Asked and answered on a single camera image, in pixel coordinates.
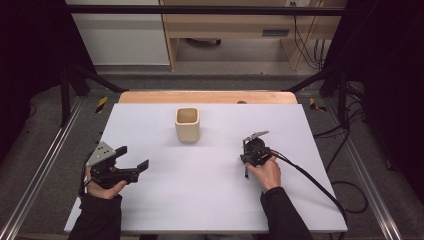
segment hand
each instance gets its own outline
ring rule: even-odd
[[[271,188],[281,187],[281,170],[276,160],[277,157],[272,156],[261,167],[254,167],[250,163],[245,164],[247,169],[256,175],[266,191]]]
[[[91,179],[91,173],[90,173],[91,167],[88,167],[85,169],[85,174],[87,175],[88,179]],[[87,192],[98,198],[103,199],[113,199],[118,195],[118,193],[127,185],[127,182],[125,180],[120,181],[117,183],[113,188],[111,189],[104,189],[100,187],[97,183],[94,181],[90,181],[90,183],[87,185]]]

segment gray floor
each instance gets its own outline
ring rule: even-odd
[[[293,73],[278,41],[223,40],[221,46],[210,43],[182,42],[177,69],[139,67],[102,68],[105,78],[131,89],[211,89],[211,90],[281,90],[302,81],[315,70]],[[78,118],[67,135],[49,174],[44,180],[31,209],[21,222],[19,236],[24,234],[64,235],[63,228],[69,207],[75,201],[82,161],[101,137],[112,105],[119,94],[105,90],[89,81],[92,91],[83,99]],[[331,111],[309,108],[309,98],[315,97],[318,106],[331,109],[334,99],[316,95],[319,83],[297,94],[313,133],[326,131],[336,122]],[[101,97],[109,99],[102,113],[95,113]],[[25,127],[0,168],[0,226],[5,226],[30,184],[38,166],[54,140],[61,121],[60,91],[52,88],[32,99],[34,115]],[[361,119],[351,124],[350,139],[372,177],[378,192],[396,223],[401,239],[424,239],[424,208],[401,173],[386,169],[384,156],[369,126]],[[327,165],[341,143],[340,136],[316,140]],[[354,170],[352,156],[345,146],[329,171],[331,181],[345,180],[361,186]],[[357,190],[334,186],[336,196],[347,209],[359,209],[364,201]],[[348,214],[346,239],[397,239],[384,236],[376,209],[362,214]],[[316,239],[329,239],[315,235]]]

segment black curtain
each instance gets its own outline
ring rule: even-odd
[[[374,3],[348,2],[349,7],[369,10]],[[349,81],[364,84],[364,108],[386,157],[424,202],[423,14],[419,0],[380,1],[344,56],[343,71]],[[326,65],[338,60],[337,54],[362,20],[342,18]],[[335,90],[337,78],[327,80],[327,87]]]
[[[34,95],[59,85],[65,66],[77,64],[95,73],[71,14],[47,8],[65,4],[64,0],[1,4],[0,163],[25,124]]]

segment black cable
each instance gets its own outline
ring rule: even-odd
[[[349,128],[346,131],[346,135],[342,141],[342,143],[340,144],[340,146],[337,148],[336,152],[334,153],[333,157],[331,158],[330,162],[328,163],[327,167],[325,167],[325,172],[328,173],[328,171],[330,170],[331,165],[333,164],[334,160],[336,160],[337,155],[339,154],[340,150],[342,149],[343,145],[345,144],[347,138],[349,136]]]
[[[319,39],[316,39],[315,40],[315,45],[314,45],[314,59],[315,59],[315,62],[318,62],[318,58],[317,58],[318,42],[319,42]]]
[[[358,190],[361,193],[362,198],[365,201],[364,207],[362,209],[360,209],[360,210],[345,209],[346,212],[353,213],[353,214],[360,214],[360,213],[364,213],[368,209],[368,206],[369,206],[368,198],[365,195],[364,191],[360,187],[358,187],[357,185],[355,185],[351,182],[347,182],[347,181],[334,181],[334,182],[331,183],[331,185],[336,185],[336,184],[347,184],[347,185],[350,185],[350,186],[356,188],[356,190]]]
[[[30,103],[30,106],[34,107],[34,112],[32,112],[32,113],[28,116],[28,118],[32,118],[32,117],[35,115],[35,113],[37,112],[37,105],[35,105],[35,104],[33,104],[33,103]]]
[[[313,136],[314,136],[314,138],[318,138],[318,137],[320,137],[320,136],[323,136],[323,135],[326,135],[326,134],[332,133],[332,132],[336,131],[337,129],[341,128],[341,127],[342,127],[342,125],[338,125],[338,126],[336,126],[335,128],[332,128],[332,129],[330,129],[330,130],[328,130],[328,131],[325,131],[325,132],[322,132],[322,133],[314,134]]]
[[[346,216],[346,211],[345,211],[343,205],[333,195],[331,195],[331,193],[328,192],[327,189],[325,189],[317,180],[315,180],[315,178],[312,177],[307,171],[305,171],[303,168],[299,167],[298,165],[292,163],[287,157],[285,157],[283,154],[279,153],[278,151],[275,151],[273,149],[268,150],[266,148],[256,147],[256,146],[253,146],[253,145],[252,145],[252,147],[256,148],[258,150],[264,151],[268,154],[271,154],[271,155],[277,157],[278,159],[283,160],[284,162],[286,162],[287,164],[289,164],[290,166],[292,166],[296,170],[298,170],[300,173],[302,173],[306,178],[309,179],[309,181],[311,181],[313,184],[315,184],[315,186],[319,190],[321,190],[321,192],[323,192],[334,203],[334,205],[336,205],[336,207],[339,209],[339,211],[342,214],[343,219],[344,219],[344,221],[347,225],[347,216]],[[346,234],[345,232],[342,232],[339,236],[339,240],[344,239],[345,234]]]
[[[361,101],[354,101],[354,102],[351,102],[348,106],[347,106],[347,108],[346,109],[350,109],[354,104],[360,104],[361,105],[361,107],[362,107],[362,102]]]
[[[333,138],[333,137],[336,137],[336,136],[340,136],[340,135],[343,135],[343,134],[345,134],[347,131],[344,131],[344,132],[340,132],[340,133],[335,133],[335,134],[333,134],[333,135],[328,135],[328,136],[325,136],[325,137],[317,137],[317,138]]]
[[[325,59],[324,59],[324,48],[325,48],[325,39],[323,39],[322,40],[322,42],[321,42],[321,54],[320,54],[320,60],[319,60],[319,63],[320,63],[320,70],[324,67],[324,61],[325,61]]]
[[[306,63],[308,64],[309,67],[313,68],[313,69],[318,69],[318,65],[312,60],[311,56],[309,55],[308,49],[306,48],[305,43],[303,42],[302,36],[299,33],[299,30],[297,29],[297,20],[296,20],[296,16],[293,16],[294,19],[294,42],[297,46],[297,48],[299,49],[300,53],[302,54],[303,58],[305,59]],[[309,60],[315,64],[315,66],[311,66],[311,64],[308,62],[308,59],[306,58],[305,54],[303,53],[302,49],[299,47],[299,44],[297,43],[297,35],[299,35],[300,41],[303,44],[303,48],[305,49],[306,55],[308,56]]]

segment cup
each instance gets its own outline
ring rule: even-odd
[[[179,108],[175,113],[175,129],[182,143],[195,143],[200,138],[200,114],[197,108]]]

